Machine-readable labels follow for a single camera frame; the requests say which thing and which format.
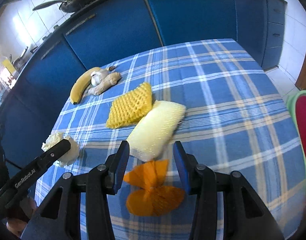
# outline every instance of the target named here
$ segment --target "green rim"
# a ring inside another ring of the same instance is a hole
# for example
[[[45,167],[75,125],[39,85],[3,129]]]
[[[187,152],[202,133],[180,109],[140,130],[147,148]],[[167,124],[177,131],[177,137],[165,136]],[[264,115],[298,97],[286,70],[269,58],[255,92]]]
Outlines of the green rim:
[[[288,97],[287,102],[286,102],[287,109],[288,109],[290,115],[292,116],[292,119],[293,119],[294,124],[296,126],[299,137],[300,137],[300,135],[299,135],[298,126],[297,126],[295,106],[296,106],[296,101],[300,96],[306,96],[306,90],[299,91],[296,95]],[[305,162],[305,174],[306,174],[306,157],[305,157],[305,154],[304,154],[302,141],[301,141],[301,147],[302,147],[303,158],[304,158],[304,162]]]

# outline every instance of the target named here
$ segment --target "tiled wall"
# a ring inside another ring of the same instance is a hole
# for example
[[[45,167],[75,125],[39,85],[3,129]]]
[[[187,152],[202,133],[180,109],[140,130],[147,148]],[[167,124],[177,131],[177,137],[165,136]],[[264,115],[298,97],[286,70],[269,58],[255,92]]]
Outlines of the tiled wall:
[[[306,54],[306,12],[298,0],[285,1],[288,5],[279,67],[295,83]]]
[[[26,46],[42,43],[42,38],[53,32],[55,25],[61,25],[71,14],[59,10],[60,4],[38,11],[32,9],[51,0],[21,0],[7,5],[0,17],[0,48],[2,54],[13,55],[15,60]]]

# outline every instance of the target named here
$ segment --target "tissue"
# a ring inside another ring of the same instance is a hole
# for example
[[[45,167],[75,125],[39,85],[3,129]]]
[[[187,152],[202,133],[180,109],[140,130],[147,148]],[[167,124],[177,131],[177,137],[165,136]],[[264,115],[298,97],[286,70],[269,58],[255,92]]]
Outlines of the tissue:
[[[45,143],[42,144],[42,150],[46,152],[48,149],[52,148],[55,144],[63,139],[63,134],[63,132],[50,134]],[[59,163],[60,167],[73,164],[75,160],[80,156],[78,143],[74,141],[73,138],[69,135],[67,135],[64,139],[70,142],[71,149],[56,161]]]

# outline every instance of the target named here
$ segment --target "ginger root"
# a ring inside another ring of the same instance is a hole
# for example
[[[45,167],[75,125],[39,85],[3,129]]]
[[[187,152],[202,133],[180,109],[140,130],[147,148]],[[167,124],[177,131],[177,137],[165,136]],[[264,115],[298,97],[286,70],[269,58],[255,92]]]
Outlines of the ginger root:
[[[89,94],[98,96],[108,90],[111,86],[117,84],[117,82],[121,79],[121,74],[118,72],[110,73],[102,80],[102,82],[96,87],[89,89]]]

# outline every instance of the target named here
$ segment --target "table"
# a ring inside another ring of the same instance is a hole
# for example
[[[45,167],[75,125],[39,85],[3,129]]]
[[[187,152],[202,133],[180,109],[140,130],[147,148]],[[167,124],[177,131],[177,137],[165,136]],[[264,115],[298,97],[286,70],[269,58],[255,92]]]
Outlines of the table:
[[[112,101],[146,81],[153,98],[186,106],[161,159],[168,158],[165,184],[181,187],[172,156],[174,141],[214,171],[240,171],[277,220],[283,234],[293,233],[304,207],[305,168],[299,137],[280,94],[254,59],[234,40],[206,40],[142,52],[107,66],[117,65],[122,79],[100,96],[84,94],[78,105],[65,103],[53,132],[63,131],[80,145],[80,157],[69,166],[54,164],[38,180],[38,204],[67,171],[90,171],[117,151],[133,126],[105,127]],[[130,156],[127,171],[141,161]],[[161,217],[137,217],[125,206],[136,190],[123,183],[108,196],[116,239],[187,239],[195,196]],[[217,234],[223,234],[223,198],[219,193]],[[85,195],[81,203],[81,236],[87,239]]]

